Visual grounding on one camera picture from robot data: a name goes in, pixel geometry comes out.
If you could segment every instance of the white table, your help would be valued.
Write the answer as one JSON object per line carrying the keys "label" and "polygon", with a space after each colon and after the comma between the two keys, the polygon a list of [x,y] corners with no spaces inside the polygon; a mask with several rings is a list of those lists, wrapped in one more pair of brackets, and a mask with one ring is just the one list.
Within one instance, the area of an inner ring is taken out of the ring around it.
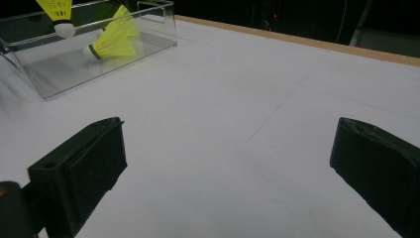
{"label": "white table", "polygon": [[399,237],[329,160],[340,117],[420,146],[420,67],[185,19],[175,48],[49,101],[0,59],[0,180],[119,116],[128,167],[77,237]]}

